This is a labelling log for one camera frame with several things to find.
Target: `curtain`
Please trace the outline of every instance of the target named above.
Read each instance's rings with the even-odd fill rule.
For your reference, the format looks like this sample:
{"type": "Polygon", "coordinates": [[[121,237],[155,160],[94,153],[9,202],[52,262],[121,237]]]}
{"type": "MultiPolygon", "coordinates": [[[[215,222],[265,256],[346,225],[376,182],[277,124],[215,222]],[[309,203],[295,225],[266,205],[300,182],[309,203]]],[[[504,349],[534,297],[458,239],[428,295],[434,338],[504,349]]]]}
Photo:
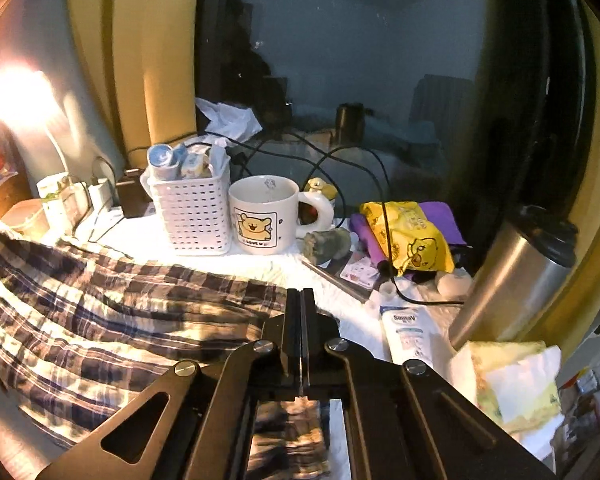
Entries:
{"type": "MultiPolygon", "coordinates": [[[[197,0],[68,0],[94,95],[124,153],[196,129],[197,0]]],[[[146,167],[146,153],[128,154],[146,167]]]]}

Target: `small figurine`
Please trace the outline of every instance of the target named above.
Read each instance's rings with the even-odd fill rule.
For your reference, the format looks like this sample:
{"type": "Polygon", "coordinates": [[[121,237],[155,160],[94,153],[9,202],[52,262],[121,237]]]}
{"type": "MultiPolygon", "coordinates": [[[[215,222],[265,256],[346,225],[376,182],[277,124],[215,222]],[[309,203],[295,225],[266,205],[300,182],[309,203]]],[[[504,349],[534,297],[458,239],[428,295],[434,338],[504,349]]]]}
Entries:
{"type": "Polygon", "coordinates": [[[347,255],[351,248],[349,231],[339,227],[330,231],[308,233],[304,236],[302,254],[314,265],[347,255]]]}
{"type": "Polygon", "coordinates": [[[338,194],[338,190],[332,184],[327,184],[320,177],[315,177],[309,179],[306,186],[304,187],[305,191],[319,191],[329,200],[334,200],[336,195],[338,194]]]}
{"type": "MultiPolygon", "coordinates": [[[[327,197],[327,199],[331,200],[331,205],[335,206],[334,202],[336,195],[338,194],[338,190],[335,186],[327,184],[323,179],[319,177],[309,179],[309,181],[306,183],[306,186],[304,186],[304,190],[322,193],[325,197],[327,197]]],[[[318,212],[315,210],[315,207],[303,202],[299,204],[298,213],[298,216],[300,217],[300,223],[302,225],[312,224],[318,218],[318,212]]]]}

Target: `stainless steel thermos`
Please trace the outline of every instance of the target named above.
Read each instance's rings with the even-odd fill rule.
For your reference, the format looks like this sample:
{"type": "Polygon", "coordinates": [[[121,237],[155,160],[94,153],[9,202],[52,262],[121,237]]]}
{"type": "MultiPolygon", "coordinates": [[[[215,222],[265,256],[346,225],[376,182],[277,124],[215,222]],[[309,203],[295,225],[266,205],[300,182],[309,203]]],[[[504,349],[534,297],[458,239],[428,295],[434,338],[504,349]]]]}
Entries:
{"type": "Polygon", "coordinates": [[[449,328],[454,348],[469,340],[515,340],[570,273],[577,233],[573,224],[539,206],[517,208],[496,235],[449,328]]]}

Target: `purple cloth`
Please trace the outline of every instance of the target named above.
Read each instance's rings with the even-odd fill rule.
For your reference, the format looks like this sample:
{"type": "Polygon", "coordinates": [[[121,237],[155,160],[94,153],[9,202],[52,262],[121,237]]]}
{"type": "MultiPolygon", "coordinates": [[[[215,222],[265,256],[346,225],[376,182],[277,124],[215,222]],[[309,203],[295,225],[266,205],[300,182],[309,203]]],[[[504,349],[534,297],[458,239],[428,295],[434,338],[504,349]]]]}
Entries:
{"type": "Polygon", "coordinates": [[[466,245],[456,224],[451,208],[444,202],[422,202],[418,204],[422,212],[445,237],[450,245],[466,245]]]}
{"type": "Polygon", "coordinates": [[[374,232],[369,227],[369,222],[366,221],[366,218],[361,213],[353,213],[351,218],[349,218],[349,229],[355,232],[360,238],[360,241],[365,245],[366,252],[369,253],[369,257],[371,258],[371,262],[378,268],[378,264],[380,262],[386,262],[387,257],[384,256],[384,251],[378,240],[376,240],[376,236],[374,232]]]}

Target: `mug handle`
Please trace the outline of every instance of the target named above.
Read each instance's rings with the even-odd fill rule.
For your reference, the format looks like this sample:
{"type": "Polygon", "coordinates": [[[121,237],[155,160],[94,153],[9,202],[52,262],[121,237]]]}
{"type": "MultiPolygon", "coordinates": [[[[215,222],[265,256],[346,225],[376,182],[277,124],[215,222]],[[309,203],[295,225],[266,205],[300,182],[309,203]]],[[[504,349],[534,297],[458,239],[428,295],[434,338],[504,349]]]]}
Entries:
{"type": "Polygon", "coordinates": [[[309,225],[299,225],[296,229],[296,238],[304,238],[304,235],[313,231],[327,231],[333,223],[333,205],[330,200],[318,191],[301,191],[298,200],[315,207],[318,212],[317,220],[309,225]]]}

